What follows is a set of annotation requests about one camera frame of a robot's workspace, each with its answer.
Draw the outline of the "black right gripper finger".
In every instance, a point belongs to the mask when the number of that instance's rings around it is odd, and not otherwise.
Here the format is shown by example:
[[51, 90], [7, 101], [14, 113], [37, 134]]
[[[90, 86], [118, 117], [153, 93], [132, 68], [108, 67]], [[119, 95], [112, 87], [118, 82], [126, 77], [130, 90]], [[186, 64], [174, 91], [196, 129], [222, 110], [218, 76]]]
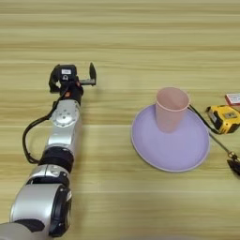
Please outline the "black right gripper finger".
[[237, 161], [233, 161], [233, 160], [228, 160], [228, 164], [231, 168], [231, 170], [237, 174], [238, 176], [240, 176], [240, 163]]

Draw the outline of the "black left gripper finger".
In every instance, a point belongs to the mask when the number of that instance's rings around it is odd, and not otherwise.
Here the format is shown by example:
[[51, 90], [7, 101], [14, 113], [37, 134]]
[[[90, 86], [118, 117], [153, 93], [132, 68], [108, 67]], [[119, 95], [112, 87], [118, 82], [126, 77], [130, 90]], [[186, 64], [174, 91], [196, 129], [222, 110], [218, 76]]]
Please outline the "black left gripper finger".
[[89, 76], [90, 76], [90, 82], [91, 82], [91, 85], [96, 85], [97, 84], [97, 72], [96, 72], [96, 69], [95, 69], [95, 66], [93, 63], [90, 63], [90, 66], [89, 66]]
[[58, 73], [58, 66], [55, 66], [51, 72], [50, 79], [49, 79], [49, 86], [50, 86], [51, 93], [60, 92], [60, 88], [56, 84], [58, 82], [57, 73]]

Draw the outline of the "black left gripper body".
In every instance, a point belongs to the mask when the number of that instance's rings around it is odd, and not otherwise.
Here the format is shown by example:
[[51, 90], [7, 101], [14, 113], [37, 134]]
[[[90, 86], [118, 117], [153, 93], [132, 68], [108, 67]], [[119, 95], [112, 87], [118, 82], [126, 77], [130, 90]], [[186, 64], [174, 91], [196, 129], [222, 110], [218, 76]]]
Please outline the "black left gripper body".
[[75, 77], [73, 80], [63, 80], [60, 82], [60, 99], [75, 100], [78, 103], [81, 103], [83, 96], [83, 87], [85, 85], [94, 86], [95, 84], [95, 78], [80, 80], [79, 77]]

